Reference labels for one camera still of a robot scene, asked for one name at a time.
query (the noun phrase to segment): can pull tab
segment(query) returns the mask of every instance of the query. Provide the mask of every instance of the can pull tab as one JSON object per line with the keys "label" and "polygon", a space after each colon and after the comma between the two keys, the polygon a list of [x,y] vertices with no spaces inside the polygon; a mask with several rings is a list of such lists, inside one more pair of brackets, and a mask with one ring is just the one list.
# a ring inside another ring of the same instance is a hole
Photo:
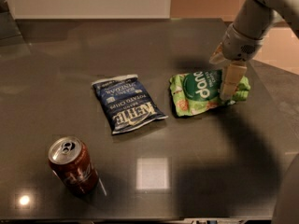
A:
{"label": "can pull tab", "polygon": [[62,150],[63,150],[63,154],[68,154],[71,150],[73,150],[75,148],[75,144],[74,143],[64,143],[62,145]]}

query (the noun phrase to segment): brown wall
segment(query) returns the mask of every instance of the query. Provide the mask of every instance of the brown wall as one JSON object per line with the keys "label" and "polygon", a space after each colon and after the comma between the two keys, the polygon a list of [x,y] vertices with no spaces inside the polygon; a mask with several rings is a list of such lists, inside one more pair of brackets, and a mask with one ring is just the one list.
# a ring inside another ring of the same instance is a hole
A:
{"label": "brown wall", "polygon": [[171,0],[171,18],[223,18],[233,21],[245,0]]}

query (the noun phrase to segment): white wall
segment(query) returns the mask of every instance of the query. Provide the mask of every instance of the white wall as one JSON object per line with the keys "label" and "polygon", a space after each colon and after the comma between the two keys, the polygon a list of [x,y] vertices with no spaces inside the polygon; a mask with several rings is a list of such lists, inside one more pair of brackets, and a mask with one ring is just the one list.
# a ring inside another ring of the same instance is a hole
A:
{"label": "white wall", "polygon": [[9,0],[15,19],[169,18],[171,0]]}

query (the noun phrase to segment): gray table surface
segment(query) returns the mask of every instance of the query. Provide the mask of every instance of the gray table surface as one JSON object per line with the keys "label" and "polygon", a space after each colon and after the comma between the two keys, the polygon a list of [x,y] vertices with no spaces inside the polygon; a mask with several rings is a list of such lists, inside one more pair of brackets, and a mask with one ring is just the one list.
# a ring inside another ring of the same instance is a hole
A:
{"label": "gray table surface", "polygon": [[[18,24],[29,52],[0,63],[0,219],[271,218],[299,151],[298,76],[253,61],[246,102],[178,119],[168,80],[217,68],[208,58],[221,20]],[[111,135],[91,83],[127,74],[169,118]],[[100,175],[82,198],[48,166],[51,144],[68,135]]]}

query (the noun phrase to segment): aluminum can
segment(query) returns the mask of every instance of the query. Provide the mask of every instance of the aluminum can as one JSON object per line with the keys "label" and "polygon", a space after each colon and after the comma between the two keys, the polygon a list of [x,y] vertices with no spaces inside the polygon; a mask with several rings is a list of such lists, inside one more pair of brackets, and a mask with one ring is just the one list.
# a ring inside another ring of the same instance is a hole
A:
{"label": "aluminum can", "polygon": [[50,147],[49,165],[75,195],[90,192],[98,183],[88,149],[76,137],[61,138]]}

